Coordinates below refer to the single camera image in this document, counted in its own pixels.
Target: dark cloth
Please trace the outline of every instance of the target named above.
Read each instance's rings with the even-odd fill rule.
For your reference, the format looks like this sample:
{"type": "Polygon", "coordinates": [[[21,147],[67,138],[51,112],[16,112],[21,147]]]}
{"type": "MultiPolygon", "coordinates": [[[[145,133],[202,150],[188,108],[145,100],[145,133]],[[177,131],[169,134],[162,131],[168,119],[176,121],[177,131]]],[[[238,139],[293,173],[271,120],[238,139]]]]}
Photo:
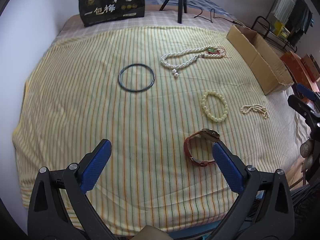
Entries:
{"type": "Polygon", "coordinates": [[[285,25],[289,32],[297,32],[305,30],[309,16],[309,7],[304,0],[296,0],[294,8],[289,16],[288,22],[285,25]]]}
{"type": "Polygon", "coordinates": [[[311,20],[312,20],[312,12],[309,10],[307,26],[305,27],[304,33],[307,33],[307,30],[308,30],[309,26],[311,25],[311,20]]]}
{"type": "Polygon", "coordinates": [[[300,38],[310,26],[312,13],[304,0],[296,0],[294,8],[289,16],[288,22],[285,25],[290,35],[287,40],[292,46],[296,46],[300,38]]]}
{"type": "Polygon", "coordinates": [[[299,31],[291,34],[291,35],[287,38],[287,41],[289,41],[292,46],[296,46],[296,44],[297,44],[298,41],[301,39],[301,37],[302,37],[303,34],[304,34],[304,31],[303,31],[303,30],[299,30],[299,31]]]}

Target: yellow striped sheet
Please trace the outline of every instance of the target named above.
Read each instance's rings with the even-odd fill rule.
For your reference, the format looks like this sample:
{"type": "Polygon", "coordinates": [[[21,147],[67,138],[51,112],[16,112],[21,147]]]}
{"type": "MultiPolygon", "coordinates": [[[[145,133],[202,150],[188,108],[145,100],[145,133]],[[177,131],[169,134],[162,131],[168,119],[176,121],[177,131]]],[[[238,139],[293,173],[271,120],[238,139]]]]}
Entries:
{"type": "MultiPolygon", "coordinates": [[[[130,71],[124,81],[148,83],[146,72],[130,71]]],[[[112,156],[87,196],[112,232],[134,235],[146,224],[172,231],[220,220],[237,195],[216,165],[199,168],[187,161],[184,139],[209,127],[245,164],[260,171],[287,170],[307,138],[306,125],[287,104],[291,93],[288,89],[264,96],[225,33],[197,27],[136,27],[58,41],[26,82],[20,123],[13,134],[23,203],[29,203],[40,167],[64,169],[107,138],[112,156]],[[178,79],[160,65],[164,53],[211,44],[225,47],[231,58],[200,58],[178,79]],[[117,84],[118,73],[136,62],[151,66],[156,81],[148,91],[128,93],[117,84]],[[201,110],[206,89],[225,96],[230,111],[224,122],[212,123],[201,110]],[[270,118],[240,113],[242,105],[255,103],[267,107],[270,118]]],[[[209,97],[208,103],[214,115],[222,115],[218,100],[209,97]]],[[[207,144],[195,143],[194,154],[210,159],[207,144]]],[[[62,194],[72,221],[80,227],[62,194]]]]}

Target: metal rack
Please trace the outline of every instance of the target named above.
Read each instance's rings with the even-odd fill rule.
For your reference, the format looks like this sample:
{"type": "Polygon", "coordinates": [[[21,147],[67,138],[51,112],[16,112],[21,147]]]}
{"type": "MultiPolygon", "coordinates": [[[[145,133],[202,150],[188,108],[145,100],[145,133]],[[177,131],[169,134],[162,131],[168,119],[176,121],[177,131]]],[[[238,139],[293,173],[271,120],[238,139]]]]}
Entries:
{"type": "Polygon", "coordinates": [[[283,52],[287,52],[287,50],[286,50],[286,47],[287,47],[287,46],[288,46],[291,50],[293,50],[294,52],[297,52],[297,50],[298,50],[297,46],[293,47],[293,46],[289,43],[289,41],[283,40],[283,39],[279,38],[278,36],[274,35],[274,34],[271,32],[271,24],[270,24],[270,22],[269,22],[265,17],[263,17],[263,16],[258,16],[258,17],[255,19],[255,21],[254,21],[254,23],[253,23],[253,25],[252,25],[252,27],[251,27],[252,30],[254,29],[254,27],[255,27],[255,25],[256,25],[257,23],[266,30],[266,33],[265,33],[265,34],[257,31],[257,32],[265,39],[266,42],[268,42],[268,43],[270,43],[271,45],[277,47],[278,49],[282,50],[283,52]],[[265,25],[265,24],[263,24],[262,22],[260,22],[260,21],[259,21],[260,18],[263,19],[268,25],[265,25]],[[273,40],[272,38],[268,37],[268,34],[269,34],[269,33],[270,33],[270,34],[272,35],[272,37],[274,37],[276,40],[282,42],[283,45],[277,43],[275,40],[273,40]]]}

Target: black bag with gold print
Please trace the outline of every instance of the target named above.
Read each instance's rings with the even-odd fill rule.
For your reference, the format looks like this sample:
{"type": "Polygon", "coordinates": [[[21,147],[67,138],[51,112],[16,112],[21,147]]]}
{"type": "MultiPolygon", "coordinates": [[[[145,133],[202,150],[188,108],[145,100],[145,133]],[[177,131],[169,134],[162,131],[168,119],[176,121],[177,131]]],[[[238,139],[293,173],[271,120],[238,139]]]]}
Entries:
{"type": "Polygon", "coordinates": [[[80,17],[84,26],[144,17],[144,0],[79,0],[80,17]]]}

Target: pearl necklace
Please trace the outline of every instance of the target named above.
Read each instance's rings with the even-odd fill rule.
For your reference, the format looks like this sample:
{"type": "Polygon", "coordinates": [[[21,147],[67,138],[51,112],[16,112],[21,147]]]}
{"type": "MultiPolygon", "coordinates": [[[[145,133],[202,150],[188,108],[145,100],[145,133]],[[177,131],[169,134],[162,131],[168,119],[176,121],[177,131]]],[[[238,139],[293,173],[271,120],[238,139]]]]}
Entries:
{"type": "Polygon", "coordinates": [[[209,119],[211,119],[212,121],[214,122],[222,122],[224,121],[226,118],[227,118],[227,115],[228,115],[228,104],[227,104],[227,101],[226,99],[224,98],[224,96],[214,90],[206,90],[202,96],[202,99],[201,99],[201,106],[202,106],[202,109],[204,110],[204,113],[207,115],[207,117],[209,119]],[[223,110],[223,115],[219,118],[213,116],[211,113],[210,113],[210,109],[209,107],[207,107],[205,105],[206,103],[206,99],[207,99],[207,96],[210,95],[210,96],[215,96],[217,98],[219,98],[219,100],[223,103],[224,105],[224,110],[223,110]]]}
{"type": "Polygon", "coordinates": [[[198,49],[186,49],[180,52],[172,52],[172,53],[167,53],[164,54],[161,57],[161,65],[172,69],[172,74],[174,77],[178,77],[179,76],[179,69],[185,68],[187,66],[189,66],[190,64],[196,62],[198,60],[198,58],[203,57],[203,58],[221,58],[225,56],[225,49],[222,47],[215,47],[212,45],[209,46],[205,46],[202,48],[198,48],[198,49]],[[189,54],[189,53],[197,53],[197,52],[201,52],[201,51],[207,51],[208,53],[206,54],[199,54],[197,56],[194,56],[193,58],[189,59],[188,61],[186,61],[185,63],[182,63],[180,65],[174,65],[174,64],[170,64],[168,62],[166,62],[166,59],[169,57],[181,57],[183,55],[189,54]]]}
{"type": "Polygon", "coordinates": [[[269,117],[269,113],[268,113],[268,109],[262,105],[259,105],[259,104],[254,104],[254,105],[244,105],[240,108],[240,112],[242,114],[247,114],[249,113],[250,111],[254,111],[254,112],[260,112],[263,114],[263,118],[264,119],[267,119],[269,117]]]}

